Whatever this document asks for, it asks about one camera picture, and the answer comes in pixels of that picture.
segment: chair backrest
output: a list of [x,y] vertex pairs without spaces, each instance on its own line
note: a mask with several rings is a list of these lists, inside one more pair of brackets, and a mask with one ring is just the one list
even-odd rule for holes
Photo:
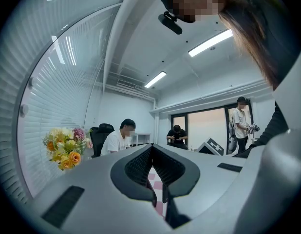
[[107,136],[114,130],[113,126],[110,124],[100,124],[99,127],[92,127],[92,132],[90,132],[91,141],[93,143],[93,156],[99,157],[101,155],[102,147]]

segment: black pants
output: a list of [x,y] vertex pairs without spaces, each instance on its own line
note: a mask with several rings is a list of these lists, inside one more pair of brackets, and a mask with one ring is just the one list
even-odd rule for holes
[[174,146],[177,148],[185,149],[187,150],[188,147],[184,143],[168,143],[169,146]]
[[238,142],[238,154],[244,152],[246,150],[246,144],[247,144],[247,140],[248,140],[248,136],[246,138],[236,138],[237,142]]

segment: person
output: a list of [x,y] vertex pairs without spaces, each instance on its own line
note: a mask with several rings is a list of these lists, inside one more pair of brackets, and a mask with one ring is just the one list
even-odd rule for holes
[[125,119],[120,129],[110,133],[104,141],[101,156],[112,154],[121,150],[130,148],[129,139],[130,132],[135,131],[135,122],[131,119]]
[[[204,15],[219,15],[231,29],[240,49],[254,59],[273,90],[285,78],[301,51],[301,23],[298,6],[290,13],[281,0],[161,0],[177,19],[192,23]],[[275,103],[275,112],[265,131],[248,150],[237,154],[247,157],[253,147],[266,145],[274,136],[288,130],[287,123]]]
[[182,148],[187,150],[187,146],[184,144],[183,140],[187,139],[188,135],[185,130],[181,129],[179,125],[175,125],[167,134],[167,139],[170,139],[171,142],[168,143],[170,146],[177,148]]
[[245,97],[239,97],[237,99],[237,108],[233,111],[232,118],[235,129],[235,136],[238,142],[238,154],[246,150],[246,144],[248,141],[247,130],[248,124],[246,122],[246,115],[243,108],[247,105]]

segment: white t-shirt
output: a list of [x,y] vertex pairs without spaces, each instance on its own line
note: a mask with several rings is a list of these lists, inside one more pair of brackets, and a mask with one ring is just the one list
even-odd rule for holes
[[246,138],[246,136],[247,136],[246,130],[240,129],[236,125],[237,123],[239,123],[241,126],[247,127],[245,112],[243,110],[239,111],[239,109],[236,108],[233,111],[233,122],[234,122],[236,138]]
[[111,152],[109,151],[118,152],[126,149],[127,147],[130,147],[129,138],[123,138],[120,130],[118,129],[107,136],[102,147],[101,156],[110,154]]

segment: black sleeve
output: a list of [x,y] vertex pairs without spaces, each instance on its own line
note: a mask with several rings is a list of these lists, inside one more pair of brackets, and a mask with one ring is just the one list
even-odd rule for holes
[[169,130],[167,136],[173,136],[173,135],[174,135],[174,134],[173,134],[172,130]]
[[254,144],[250,145],[250,147],[266,145],[271,138],[278,134],[282,134],[287,130],[288,125],[286,123],[286,120],[282,115],[277,103],[275,103],[275,112],[272,116],[272,119],[270,120],[260,138]]
[[180,137],[186,137],[188,134],[185,130],[181,130],[181,136]]

